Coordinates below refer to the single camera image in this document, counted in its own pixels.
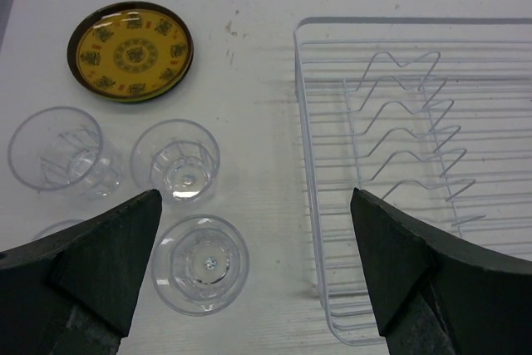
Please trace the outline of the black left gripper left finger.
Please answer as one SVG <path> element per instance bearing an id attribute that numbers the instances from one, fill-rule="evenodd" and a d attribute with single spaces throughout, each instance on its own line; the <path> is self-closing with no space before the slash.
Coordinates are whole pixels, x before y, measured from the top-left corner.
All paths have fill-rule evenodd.
<path id="1" fill-rule="evenodd" d="M 147 190 L 1 252 L 3 354 L 115 354 L 128 336 L 160 224 Z"/>

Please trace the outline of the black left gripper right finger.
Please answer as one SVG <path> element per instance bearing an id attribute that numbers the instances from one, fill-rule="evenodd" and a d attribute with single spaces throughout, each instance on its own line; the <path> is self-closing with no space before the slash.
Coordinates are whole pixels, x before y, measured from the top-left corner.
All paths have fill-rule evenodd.
<path id="1" fill-rule="evenodd" d="M 355 189 L 354 234 L 391 354 L 529 354 L 531 263 L 460 239 Z"/>

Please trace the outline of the clear glass cup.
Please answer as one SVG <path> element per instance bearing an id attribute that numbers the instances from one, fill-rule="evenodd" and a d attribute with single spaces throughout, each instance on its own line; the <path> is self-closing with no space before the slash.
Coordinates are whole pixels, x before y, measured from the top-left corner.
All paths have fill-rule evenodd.
<path id="1" fill-rule="evenodd" d="M 150 275 L 160 299 L 187 316 L 207 316 L 227 308 L 249 275 L 243 235 L 226 219 L 191 215 L 157 240 Z"/>
<path id="2" fill-rule="evenodd" d="M 72 227 L 73 225 L 80 224 L 81 222 L 82 222 L 82 219 L 67 219 L 67 220 L 57 222 L 55 224 L 51 224 L 50 226 L 47 226 L 45 229 L 37 233 L 32 238 L 32 241 L 47 237 L 48 235 L 51 235 L 51 234 L 55 234 L 59 231 Z"/>
<path id="3" fill-rule="evenodd" d="M 121 153 L 88 112 L 54 106 L 30 115 L 13 132 L 7 162 L 16 180 L 37 192 L 107 197 L 123 175 Z"/>
<path id="4" fill-rule="evenodd" d="M 219 143 L 201 124 L 160 121 L 136 140 L 130 173 L 142 190 L 156 189 L 170 206 L 202 200 L 213 189 L 221 164 Z"/>

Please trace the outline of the green plate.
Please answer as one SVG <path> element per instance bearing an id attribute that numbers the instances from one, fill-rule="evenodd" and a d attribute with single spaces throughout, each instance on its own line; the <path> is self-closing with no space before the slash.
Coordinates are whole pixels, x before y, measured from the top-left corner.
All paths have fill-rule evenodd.
<path id="1" fill-rule="evenodd" d="M 97 96 L 105 99 L 106 101 L 114 101 L 118 103 L 141 103 L 146 101 L 152 101 L 158 97 L 165 96 L 172 91 L 177 90 L 180 87 L 180 84 L 175 84 L 173 86 L 169 86 L 167 88 L 157 90 L 157 91 L 150 91 L 146 93 L 141 93 L 139 95 L 127 95 L 127 96 L 114 96 L 110 93 L 96 93 Z"/>

